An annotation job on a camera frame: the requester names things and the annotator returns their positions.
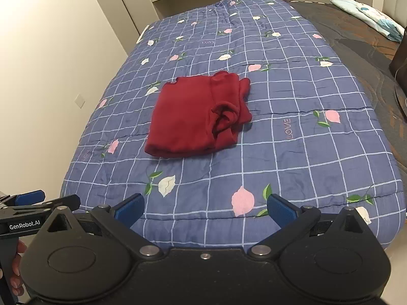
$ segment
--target metal screw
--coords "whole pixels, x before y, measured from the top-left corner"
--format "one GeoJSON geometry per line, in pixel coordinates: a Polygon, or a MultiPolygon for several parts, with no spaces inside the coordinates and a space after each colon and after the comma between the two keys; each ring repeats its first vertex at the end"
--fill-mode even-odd
{"type": "Polygon", "coordinates": [[[252,253],[258,256],[266,256],[271,252],[271,248],[267,245],[255,245],[252,248],[252,253]]]}
{"type": "Polygon", "coordinates": [[[210,254],[209,253],[203,253],[203,254],[201,254],[201,258],[204,259],[204,260],[209,259],[210,254]]]}
{"type": "Polygon", "coordinates": [[[145,245],[141,247],[140,253],[143,256],[155,256],[159,253],[159,247],[155,245],[145,245]]]}

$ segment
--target dark bedsheet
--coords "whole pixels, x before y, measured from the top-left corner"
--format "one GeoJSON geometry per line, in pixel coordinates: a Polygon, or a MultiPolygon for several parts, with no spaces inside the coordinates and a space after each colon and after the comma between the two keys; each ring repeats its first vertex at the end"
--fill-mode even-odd
{"type": "Polygon", "coordinates": [[[389,64],[399,46],[333,4],[290,3],[317,28],[370,98],[407,186],[407,124],[394,96],[389,64]]]}

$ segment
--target blue gripper pad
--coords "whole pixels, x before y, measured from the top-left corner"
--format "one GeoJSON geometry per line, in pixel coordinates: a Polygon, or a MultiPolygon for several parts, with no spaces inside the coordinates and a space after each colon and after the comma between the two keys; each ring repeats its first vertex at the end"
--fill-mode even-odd
{"type": "Polygon", "coordinates": [[[114,218],[130,228],[144,213],[144,197],[134,194],[115,207],[114,218]]]}
{"type": "Polygon", "coordinates": [[[17,195],[14,200],[15,206],[20,205],[33,205],[45,200],[45,193],[42,190],[32,191],[31,193],[25,193],[17,195]]]}
{"type": "Polygon", "coordinates": [[[286,200],[281,199],[278,195],[272,194],[267,199],[267,212],[269,216],[279,225],[281,228],[288,225],[295,219],[297,219],[297,211],[290,206],[294,207],[290,202],[285,204],[286,200]]]}

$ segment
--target circular plate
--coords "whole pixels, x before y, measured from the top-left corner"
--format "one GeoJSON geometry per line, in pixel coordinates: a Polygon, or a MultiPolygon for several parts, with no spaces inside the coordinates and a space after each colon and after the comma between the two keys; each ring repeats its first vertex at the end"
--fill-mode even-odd
{"type": "Polygon", "coordinates": [[[375,294],[390,276],[379,244],[358,233],[330,233],[288,246],[280,268],[300,290],[325,300],[358,300],[375,294]]]}
{"type": "Polygon", "coordinates": [[[39,297],[56,302],[94,298],[113,289],[130,271],[130,254],[119,243],[89,234],[66,239],[64,232],[58,233],[52,244],[29,248],[20,264],[24,283],[39,297]]]}

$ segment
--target finger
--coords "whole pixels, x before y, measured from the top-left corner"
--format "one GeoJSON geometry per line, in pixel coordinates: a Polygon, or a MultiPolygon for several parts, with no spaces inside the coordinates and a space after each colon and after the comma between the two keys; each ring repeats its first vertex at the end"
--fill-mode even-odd
{"type": "Polygon", "coordinates": [[[13,272],[17,276],[20,275],[20,261],[21,261],[21,256],[19,254],[16,254],[16,257],[13,259],[13,262],[11,263],[11,267],[13,268],[13,272]]]}
{"type": "Polygon", "coordinates": [[[13,294],[15,294],[18,297],[24,295],[24,288],[23,287],[19,287],[17,289],[13,288],[13,294]]]}
{"type": "Polygon", "coordinates": [[[11,283],[11,286],[12,286],[13,288],[15,288],[15,289],[18,289],[18,288],[21,287],[22,284],[23,284],[23,282],[21,281],[21,278],[18,277],[18,276],[16,276],[16,275],[13,275],[13,276],[10,278],[10,283],[11,283]]]}
{"type": "Polygon", "coordinates": [[[24,244],[23,241],[18,240],[17,244],[17,253],[24,253],[27,250],[27,246],[24,244]]]}

